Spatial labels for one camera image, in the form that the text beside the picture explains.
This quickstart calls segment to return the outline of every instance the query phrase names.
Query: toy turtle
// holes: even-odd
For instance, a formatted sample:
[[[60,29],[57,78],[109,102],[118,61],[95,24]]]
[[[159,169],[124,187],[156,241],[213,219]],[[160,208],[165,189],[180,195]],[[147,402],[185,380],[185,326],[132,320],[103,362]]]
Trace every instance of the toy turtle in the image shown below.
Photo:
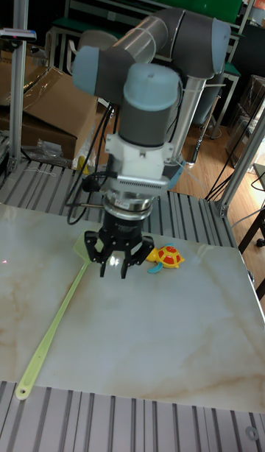
[[[146,260],[158,263],[157,266],[148,270],[150,274],[155,274],[156,272],[159,272],[162,267],[166,267],[167,269],[173,269],[173,267],[178,268],[185,259],[173,246],[163,246],[158,250],[154,248],[146,257]]]

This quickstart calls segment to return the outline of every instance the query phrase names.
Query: cardboard box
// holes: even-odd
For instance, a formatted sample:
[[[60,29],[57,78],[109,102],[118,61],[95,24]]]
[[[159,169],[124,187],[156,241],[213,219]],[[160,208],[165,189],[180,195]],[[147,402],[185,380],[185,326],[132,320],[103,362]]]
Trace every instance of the cardboard box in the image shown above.
[[[12,53],[0,52],[0,105],[10,105],[11,92]],[[26,56],[24,91],[27,91],[34,82],[46,71],[45,66],[34,63],[31,56]]]
[[[233,126],[230,127],[230,138],[226,144],[227,153],[230,156],[233,167],[236,167],[236,164],[240,157],[242,156],[249,140],[252,135],[258,120],[252,120],[251,124],[249,124],[250,116],[244,111],[240,104],[237,104],[237,119],[234,122]],[[247,170],[248,172],[252,172],[252,164]]]
[[[254,6],[256,9],[265,10],[265,0],[255,0]]]
[[[259,120],[265,108],[265,78],[252,75],[240,99],[241,106],[255,120]]]
[[[38,139],[62,147],[73,160],[96,117],[97,98],[74,87],[71,76],[56,68],[47,71],[25,94],[22,145]],[[0,108],[0,130],[9,129],[9,111]]]
[[[235,110],[233,111],[233,114],[229,120],[229,123],[227,125],[227,131],[232,136],[235,133],[236,128],[239,125],[240,117],[245,119],[247,122],[250,120],[250,116],[246,112],[246,110],[241,106],[241,104],[236,104]]]

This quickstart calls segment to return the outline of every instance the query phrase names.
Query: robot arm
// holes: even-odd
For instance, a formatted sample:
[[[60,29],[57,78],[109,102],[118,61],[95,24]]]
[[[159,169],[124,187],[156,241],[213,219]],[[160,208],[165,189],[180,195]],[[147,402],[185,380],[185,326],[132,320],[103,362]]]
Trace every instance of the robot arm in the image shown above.
[[[127,267],[141,264],[152,250],[152,238],[141,235],[144,219],[154,197],[167,189],[164,167],[174,168],[206,80],[222,70],[229,37],[230,27],[224,22],[172,8],[145,18],[108,50],[83,46],[77,54],[74,84],[121,105],[119,132],[106,140],[115,177],[103,188],[103,226],[99,233],[85,234],[91,260],[102,265],[101,276],[112,251],[125,253],[125,278]],[[184,93],[179,74],[148,64],[158,52],[186,76]],[[173,104],[180,109],[167,143]],[[100,253],[95,248],[98,238],[103,243]]]

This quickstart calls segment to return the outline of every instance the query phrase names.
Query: white marble surface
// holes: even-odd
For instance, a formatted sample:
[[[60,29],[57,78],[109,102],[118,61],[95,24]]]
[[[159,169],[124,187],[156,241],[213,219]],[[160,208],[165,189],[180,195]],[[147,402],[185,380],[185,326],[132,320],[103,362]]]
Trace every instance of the white marble surface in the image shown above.
[[[82,260],[87,222],[0,205],[0,379],[19,381]],[[155,236],[157,247],[172,242]],[[264,318],[237,250],[175,240],[179,269],[91,264],[38,385],[265,412]]]

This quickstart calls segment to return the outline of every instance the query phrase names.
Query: slotted aluminum plate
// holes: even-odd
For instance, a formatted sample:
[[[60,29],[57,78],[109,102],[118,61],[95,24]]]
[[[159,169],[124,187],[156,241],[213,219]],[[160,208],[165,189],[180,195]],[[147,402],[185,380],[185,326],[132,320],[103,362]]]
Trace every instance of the slotted aluminum plate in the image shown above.
[[[59,166],[22,161],[4,182],[0,179],[0,202],[66,216],[64,202],[74,175]],[[85,200],[82,194],[80,201]],[[93,203],[101,201],[93,196]],[[91,208],[84,218],[100,222],[102,210]],[[228,220],[218,216],[212,202],[172,192],[154,200],[144,230],[236,247]],[[0,383],[0,452],[265,451],[265,416],[260,414],[49,387],[34,387],[19,402],[14,391],[15,384]],[[257,440],[248,435],[249,427]]]

